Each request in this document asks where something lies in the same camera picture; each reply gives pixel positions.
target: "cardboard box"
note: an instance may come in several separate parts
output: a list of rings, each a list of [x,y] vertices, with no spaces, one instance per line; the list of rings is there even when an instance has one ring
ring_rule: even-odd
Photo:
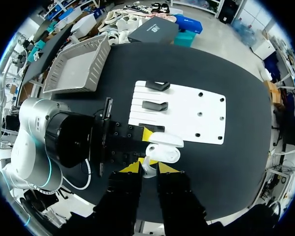
[[[11,85],[11,89],[10,89],[10,93],[11,94],[15,94],[15,92],[16,92],[16,86],[15,85]]]
[[[154,16],[134,30],[128,39],[131,43],[167,43],[170,44],[179,31],[176,23]]]
[[[267,87],[269,91],[269,97],[272,104],[282,104],[281,94],[277,86],[271,81],[264,81],[263,84]]]

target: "white slipper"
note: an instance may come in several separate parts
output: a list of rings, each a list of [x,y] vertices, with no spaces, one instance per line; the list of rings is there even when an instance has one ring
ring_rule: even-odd
[[[108,14],[106,16],[105,23],[106,24],[113,24],[117,20],[119,20],[121,17],[122,17],[122,14],[119,13],[118,11],[110,11],[110,12],[108,12]]]

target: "teal box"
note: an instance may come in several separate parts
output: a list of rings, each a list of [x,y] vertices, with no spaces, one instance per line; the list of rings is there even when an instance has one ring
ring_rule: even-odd
[[[184,47],[191,47],[196,33],[186,30],[185,32],[179,32],[174,39],[175,45]]]

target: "black box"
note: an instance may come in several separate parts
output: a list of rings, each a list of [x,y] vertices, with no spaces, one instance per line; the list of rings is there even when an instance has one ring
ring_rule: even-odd
[[[178,31],[179,26],[176,23],[154,16],[133,31],[128,39],[131,43],[171,43]]]

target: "desk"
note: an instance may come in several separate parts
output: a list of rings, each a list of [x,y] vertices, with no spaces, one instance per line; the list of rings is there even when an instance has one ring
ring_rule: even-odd
[[[226,97],[224,144],[185,142],[180,160],[170,166],[184,170],[190,177],[195,195],[206,208],[207,220],[250,205],[260,187],[270,145],[270,100],[262,82],[241,67],[203,51],[131,43],[111,47],[96,92],[56,94],[52,100],[65,102],[73,112],[92,115],[103,108],[109,96],[114,99],[112,119],[127,123],[138,80],[169,81]],[[87,175],[81,172],[80,165],[61,168],[73,184],[86,183]],[[115,164],[104,165],[103,177],[93,176],[83,191],[64,185],[96,205],[106,190],[108,176],[121,169]],[[137,219],[162,222],[156,187],[156,178],[143,180]]]

